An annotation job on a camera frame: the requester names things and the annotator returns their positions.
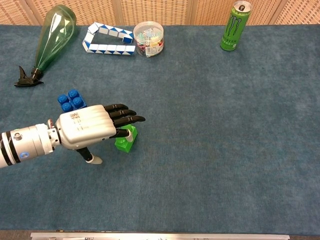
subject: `black spray nozzle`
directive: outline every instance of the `black spray nozzle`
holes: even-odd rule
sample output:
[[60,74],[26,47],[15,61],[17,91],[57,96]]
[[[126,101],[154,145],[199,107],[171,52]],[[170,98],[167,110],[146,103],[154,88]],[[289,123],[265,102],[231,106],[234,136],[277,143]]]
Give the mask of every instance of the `black spray nozzle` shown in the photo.
[[19,66],[20,78],[19,81],[14,84],[15,87],[33,87],[38,84],[43,84],[40,79],[43,77],[44,73],[39,69],[34,67],[31,71],[31,76],[28,77],[21,66]]

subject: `can lid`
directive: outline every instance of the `can lid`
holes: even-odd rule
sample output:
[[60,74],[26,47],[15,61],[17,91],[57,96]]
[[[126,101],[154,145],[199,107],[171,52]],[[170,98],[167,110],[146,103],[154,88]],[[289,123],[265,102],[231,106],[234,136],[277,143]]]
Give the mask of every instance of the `can lid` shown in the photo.
[[155,21],[143,21],[134,27],[133,35],[138,44],[157,43],[164,37],[164,28]]
[[233,4],[233,7],[237,12],[240,12],[240,13],[248,13],[252,9],[251,3],[247,1],[236,1]]

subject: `jar lid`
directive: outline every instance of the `jar lid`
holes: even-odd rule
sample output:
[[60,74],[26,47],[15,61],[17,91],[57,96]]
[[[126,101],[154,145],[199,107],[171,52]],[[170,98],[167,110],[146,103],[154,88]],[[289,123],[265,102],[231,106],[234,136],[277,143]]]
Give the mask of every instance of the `jar lid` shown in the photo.
[[164,28],[155,21],[143,21],[134,27],[133,35],[139,44],[157,43],[164,37]]

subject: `monster energy logo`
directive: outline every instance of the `monster energy logo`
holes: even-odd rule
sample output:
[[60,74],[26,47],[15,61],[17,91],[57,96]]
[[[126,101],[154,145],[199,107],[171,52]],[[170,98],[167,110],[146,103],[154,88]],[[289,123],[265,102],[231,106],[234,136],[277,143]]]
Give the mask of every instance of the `monster energy logo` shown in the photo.
[[241,18],[237,18],[236,16],[230,15],[230,18],[229,18],[229,21],[228,21],[228,24],[227,24],[226,30],[225,30],[225,33],[227,33],[228,37],[232,33],[231,31],[234,28],[234,26],[235,26],[235,29],[233,31],[232,36],[234,36],[236,34],[240,23],[241,23]]

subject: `blue and white puzzle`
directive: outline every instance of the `blue and white puzzle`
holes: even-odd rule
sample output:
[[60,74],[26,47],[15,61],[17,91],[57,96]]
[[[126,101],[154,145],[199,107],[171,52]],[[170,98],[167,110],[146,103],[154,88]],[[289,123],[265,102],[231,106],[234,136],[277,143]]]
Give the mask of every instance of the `blue and white puzzle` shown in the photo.
[[134,33],[132,31],[94,22],[88,27],[88,31],[84,37],[84,40],[82,41],[82,45],[87,53],[114,55],[134,54],[136,49],[136,46],[134,45],[91,44],[96,33],[107,34],[113,37],[121,38],[122,41],[127,44],[131,44],[134,40]]

